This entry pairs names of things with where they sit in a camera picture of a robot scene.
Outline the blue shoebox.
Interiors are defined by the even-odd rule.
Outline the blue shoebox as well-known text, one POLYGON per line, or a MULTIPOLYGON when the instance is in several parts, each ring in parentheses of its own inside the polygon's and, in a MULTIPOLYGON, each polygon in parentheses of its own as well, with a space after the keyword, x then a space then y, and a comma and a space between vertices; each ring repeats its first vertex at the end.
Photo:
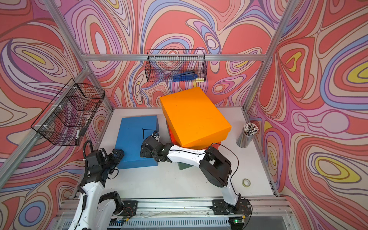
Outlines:
POLYGON ((121 119, 115 148, 124 151, 118 169, 157 166, 153 158, 140 157, 141 145, 145 138, 159 130, 157 116, 126 117, 121 119))

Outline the green shoebox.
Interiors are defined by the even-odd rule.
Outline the green shoebox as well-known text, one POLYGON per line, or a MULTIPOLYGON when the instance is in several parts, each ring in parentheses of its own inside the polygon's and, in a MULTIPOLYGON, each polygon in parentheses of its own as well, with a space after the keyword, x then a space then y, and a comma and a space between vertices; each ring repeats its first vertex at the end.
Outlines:
POLYGON ((189 165, 186 163, 177 163, 177 164, 178 164, 179 170, 184 170, 184 169, 192 167, 192 165, 189 165))

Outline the orange shoebox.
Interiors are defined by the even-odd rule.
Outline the orange shoebox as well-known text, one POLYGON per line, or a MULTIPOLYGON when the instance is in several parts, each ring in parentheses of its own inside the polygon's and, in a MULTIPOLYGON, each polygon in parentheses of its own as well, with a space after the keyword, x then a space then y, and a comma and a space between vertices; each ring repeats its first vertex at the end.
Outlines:
POLYGON ((181 147, 205 149, 224 141, 232 129, 199 87, 163 96, 160 102, 169 129, 181 147))

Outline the red shoebox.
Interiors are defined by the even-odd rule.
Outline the red shoebox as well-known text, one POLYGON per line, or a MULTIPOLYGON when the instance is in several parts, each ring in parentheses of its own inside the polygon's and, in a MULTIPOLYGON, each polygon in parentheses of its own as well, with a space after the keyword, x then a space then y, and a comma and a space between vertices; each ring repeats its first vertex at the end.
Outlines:
MULTIPOLYGON (((169 127, 167 121, 166 121, 166 125, 167 125, 167 128, 168 128, 168 132, 169 132, 169 137, 170 137, 171 143, 173 143, 175 145, 179 145, 179 143, 176 141, 176 139, 174 137, 173 132, 170 130, 170 127, 169 127)), ((213 147, 216 148, 216 149, 218 149, 220 147, 220 144, 221 144, 221 142, 215 143, 213 145, 213 147)))

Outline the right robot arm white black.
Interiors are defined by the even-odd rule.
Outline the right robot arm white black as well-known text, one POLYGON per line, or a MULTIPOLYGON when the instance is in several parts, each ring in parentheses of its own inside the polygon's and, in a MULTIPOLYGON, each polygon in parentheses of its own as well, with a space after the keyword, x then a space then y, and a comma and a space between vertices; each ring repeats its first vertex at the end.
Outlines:
POLYGON ((214 215, 251 216, 253 207, 248 199, 236 192, 232 184, 231 162, 220 151, 209 146, 207 149, 187 149, 173 143, 159 142, 158 132, 145 138, 141 145, 140 157, 152 158, 157 162, 184 163, 197 167, 206 179, 221 189, 223 199, 214 199, 212 206, 214 215))

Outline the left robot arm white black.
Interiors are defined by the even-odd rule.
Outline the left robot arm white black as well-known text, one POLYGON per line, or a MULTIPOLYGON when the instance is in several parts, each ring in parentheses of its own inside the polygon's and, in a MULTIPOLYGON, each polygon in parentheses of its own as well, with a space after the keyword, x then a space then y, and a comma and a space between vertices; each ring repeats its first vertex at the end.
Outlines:
POLYGON ((104 193, 107 180, 119 172, 118 164, 124 151, 114 149, 107 154, 104 148, 93 149, 91 140, 82 148, 85 161, 84 175, 77 186, 79 203, 70 230, 106 230, 110 223, 125 223, 137 213, 138 201, 123 201, 117 191, 104 193))

